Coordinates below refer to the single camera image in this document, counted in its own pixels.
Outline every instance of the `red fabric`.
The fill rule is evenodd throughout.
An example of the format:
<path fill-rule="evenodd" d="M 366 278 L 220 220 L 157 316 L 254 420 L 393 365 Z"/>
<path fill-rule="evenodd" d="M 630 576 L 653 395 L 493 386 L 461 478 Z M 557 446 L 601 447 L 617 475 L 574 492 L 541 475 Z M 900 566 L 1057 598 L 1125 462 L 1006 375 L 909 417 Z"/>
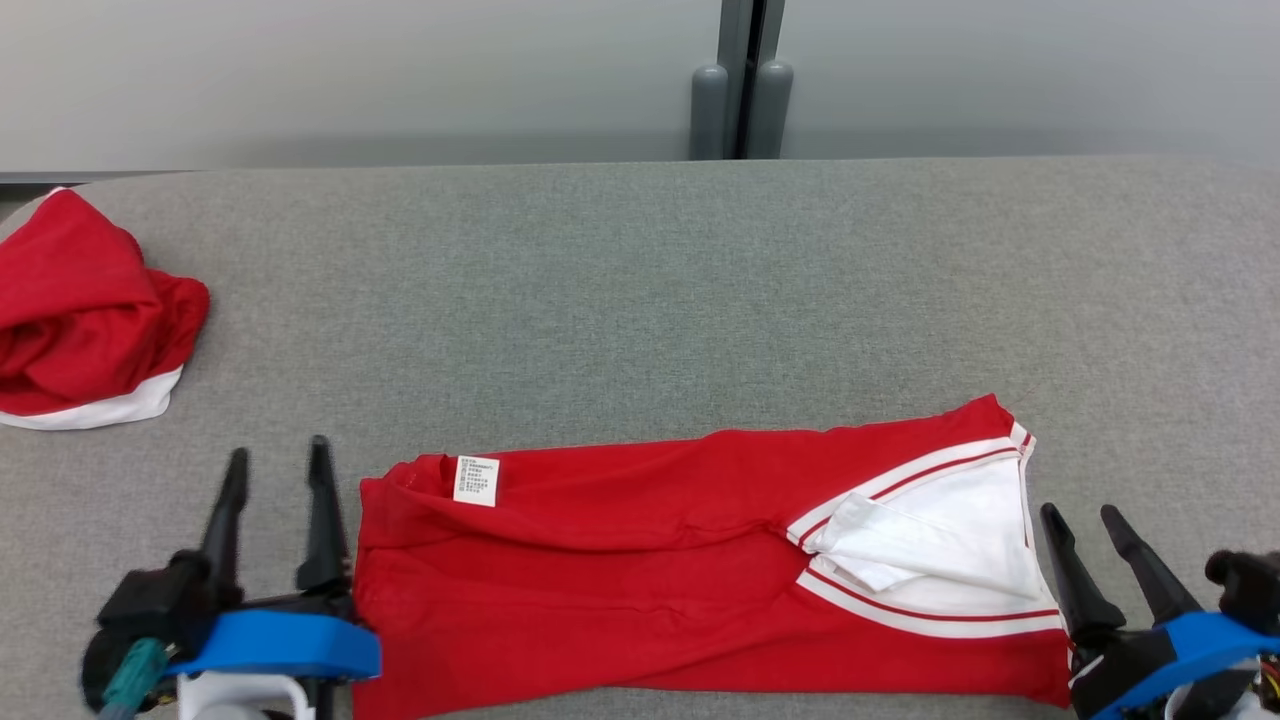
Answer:
<path fill-rule="evenodd" d="M 204 284 L 145 268 L 133 236 L 55 192 L 0 242 L 0 411 L 128 395 L 187 361 L 207 314 Z"/>
<path fill-rule="evenodd" d="M 598 685 L 1020 694 L 1066 706 L 1061 630 L 943 639 L 796 584 L 787 527 L 941 447 L 1007 437 L 993 397 L 827 432 L 516 451 L 497 507 L 453 502 L 456 459 L 361 486 L 356 601 L 384 674 L 361 720 L 410 720 Z"/>

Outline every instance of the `clothing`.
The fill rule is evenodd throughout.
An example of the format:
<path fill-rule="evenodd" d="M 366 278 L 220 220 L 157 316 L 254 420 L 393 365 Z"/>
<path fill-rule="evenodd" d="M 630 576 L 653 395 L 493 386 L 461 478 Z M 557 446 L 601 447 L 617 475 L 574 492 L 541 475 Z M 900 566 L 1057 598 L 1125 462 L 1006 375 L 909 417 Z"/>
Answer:
<path fill-rule="evenodd" d="M 0 242 L 0 424 L 160 415 L 207 313 L 204 284 L 145 268 L 129 233 L 55 191 Z"/>
<path fill-rule="evenodd" d="M 494 507 L 451 500 L 454 457 L 397 465 L 361 487 L 355 594 L 384 675 L 355 688 L 357 717 L 598 685 L 1002 693 L 1065 707 L 1069 644 L 1023 489 L 1032 447 L 988 396 L 859 428 L 485 455 L 499 461 Z M 1016 561 L 998 579 L 1025 589 L 1029 573 L 1033 597 L 940 578 L 928 562 L 887 565 L 892 542 L 842 541 L 883 527 L 833 520 L 850 497 L 878 503 L 877 520 L 906 514 L 984 552 L 1000 546 Z M 860 574 L 899 578 L 874 592 Z"/>

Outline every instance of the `care label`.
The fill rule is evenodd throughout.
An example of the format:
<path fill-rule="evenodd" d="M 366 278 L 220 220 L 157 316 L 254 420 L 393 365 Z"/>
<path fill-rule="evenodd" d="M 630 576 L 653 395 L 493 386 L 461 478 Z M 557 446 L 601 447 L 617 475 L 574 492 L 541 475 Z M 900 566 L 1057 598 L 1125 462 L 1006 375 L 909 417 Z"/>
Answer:
<path fill-rule="evenodd" d="M 498 505 L 498 461 L 492 457 L 458 456 L 453 474 L 453 500 L 471 505 Z"/>

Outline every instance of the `gray post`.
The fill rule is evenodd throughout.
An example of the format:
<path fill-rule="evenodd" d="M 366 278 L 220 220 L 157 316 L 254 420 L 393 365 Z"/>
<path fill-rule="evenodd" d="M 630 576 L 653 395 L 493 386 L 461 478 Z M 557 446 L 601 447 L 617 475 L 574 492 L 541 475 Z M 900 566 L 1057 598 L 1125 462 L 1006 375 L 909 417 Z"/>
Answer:
<path fill-rule="evenodd" d="M 746 156 L 776 159 L 782 154 L 782 131 L 787 126 L 787 102 L 795 72 L 782 60 L 769 60 L 755 72 L 751 114 L 748 118 Z"/>
<path fill-rule="evenodd" d="M 719 65 L 694 70 L 694 97 L 689 119 L 689 159 L 724 159 L 724 111 L 728 72 Z"/>

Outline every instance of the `cable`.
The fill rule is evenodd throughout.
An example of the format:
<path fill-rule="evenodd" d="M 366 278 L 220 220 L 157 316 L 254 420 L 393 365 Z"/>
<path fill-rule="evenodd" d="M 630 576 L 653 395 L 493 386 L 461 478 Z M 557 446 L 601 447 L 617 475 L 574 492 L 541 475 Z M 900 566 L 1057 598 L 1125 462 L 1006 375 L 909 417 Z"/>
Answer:
<path fill-rule="evenodd" d="M 151 688 L 156 687 L 169 665 L 169 653 L 160 641 L 142 638 L 133 643 L 111 683 L 102 693 L 105 701 L 99 720 L 132 720 Z"/>

